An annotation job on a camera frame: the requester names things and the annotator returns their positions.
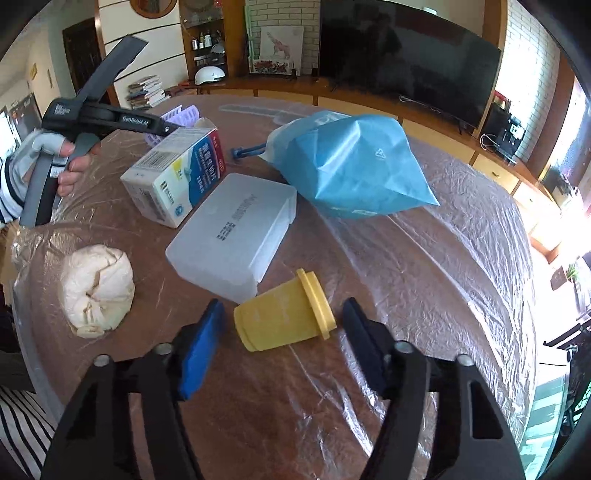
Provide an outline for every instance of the black television screen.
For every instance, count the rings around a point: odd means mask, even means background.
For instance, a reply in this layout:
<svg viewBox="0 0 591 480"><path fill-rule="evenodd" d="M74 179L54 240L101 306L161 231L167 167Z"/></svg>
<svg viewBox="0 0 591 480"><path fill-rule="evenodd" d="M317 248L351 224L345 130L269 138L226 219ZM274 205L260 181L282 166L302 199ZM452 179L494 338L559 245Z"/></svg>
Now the black television screen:
<svg viewBox="0 0 591 480"><path fill-rule="evenodd" d="M425 103L476 127L501 51L422 10L383 0L322 0L319 73L337 85Z"/></svg>

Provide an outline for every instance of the yellow cup lid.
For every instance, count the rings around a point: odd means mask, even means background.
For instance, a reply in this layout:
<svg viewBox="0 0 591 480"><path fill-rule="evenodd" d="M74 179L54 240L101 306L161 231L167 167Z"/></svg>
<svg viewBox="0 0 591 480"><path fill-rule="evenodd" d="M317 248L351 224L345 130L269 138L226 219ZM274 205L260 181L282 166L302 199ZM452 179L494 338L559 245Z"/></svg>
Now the yellow cup lid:
<svg viewBox="0 0 591 480"><path fill-rule="evenodd" d="M314 311L322 338L326 340L330 336L329 332L336 328L336 321L330 309L329 302L326 300L324 290L322 290L322 286L314 272L306 273L302 268L299 268L295 273L300 279L308 301Z"/></svg>

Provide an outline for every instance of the yellow cup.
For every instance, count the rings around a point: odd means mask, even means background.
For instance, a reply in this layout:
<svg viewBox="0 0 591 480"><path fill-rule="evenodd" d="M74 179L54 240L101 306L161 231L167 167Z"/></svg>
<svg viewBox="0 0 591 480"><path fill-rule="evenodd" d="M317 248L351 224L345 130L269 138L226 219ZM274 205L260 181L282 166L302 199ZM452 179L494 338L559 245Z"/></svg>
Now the yellow cup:
<svg viewBox="0 0 591 480"><path fill-rule="evenodd" d="M301 342L318 335L326 340L335 317L314 272L299 269L285 282L234 309L234 323L251 352Z"/></svg>

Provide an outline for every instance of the grey handle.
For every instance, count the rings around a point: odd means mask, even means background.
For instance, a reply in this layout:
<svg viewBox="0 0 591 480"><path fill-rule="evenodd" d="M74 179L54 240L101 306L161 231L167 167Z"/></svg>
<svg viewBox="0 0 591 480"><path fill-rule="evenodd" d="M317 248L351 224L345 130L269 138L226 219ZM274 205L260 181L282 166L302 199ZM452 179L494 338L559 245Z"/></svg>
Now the grey handle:
<svg viewBox="0 0 591 480"><path fill-rule="evenodd" d="M51 221L58 187L57 175L68 166L71 160L86 155L98 141L99 137L95 134L85 132L79 134L76 137L74 153L66 159L65 163L57 165L53 165L53 155L44 151L39 154L27 188L20 225L33 228Z"/></svg>

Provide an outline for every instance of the clear plastic table cover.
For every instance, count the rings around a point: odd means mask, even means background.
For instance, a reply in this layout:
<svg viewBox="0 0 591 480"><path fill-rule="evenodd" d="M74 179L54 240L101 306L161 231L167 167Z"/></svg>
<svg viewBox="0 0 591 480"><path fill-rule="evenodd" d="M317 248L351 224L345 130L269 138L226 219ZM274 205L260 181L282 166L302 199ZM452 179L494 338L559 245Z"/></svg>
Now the clear plastic table cover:
<svg viewBox="0 0 591 480"><path fill-rule="evenodd" d="M282 181L258 157L240 163L229 149L265 142L269 133L318 109L299 103L226 95L179 96L219 128L228 171ZM491 387L516 442L534 389L534 287L528 239L518 209L494 182L459 160L410 139L440 207L344 220L320 215L298 198L297 216L259 285L266 291L316 272L337 321L356 297L369 318L425 354L471 355ZM141 134L118 131L65 199L55 223L21 229L13 248L20 271L18 321L30 332L30 357L63 404L92 359L141 356L199 319L212 294L179 278L164 251L177 231L143 218L119 181L149 150ZM125 251L136 282L133 307L114 332L77 338L57 299L60 261L76 249L105 244ZM183 420L207 479L356 479L377 438L385 405L365 383L341 328L311 339L249 353L228 327L200 391L181 404ZM132 423L143 478L152 477L139 402ZM436 418L428 397L413 478L423 478Z"/></svg>

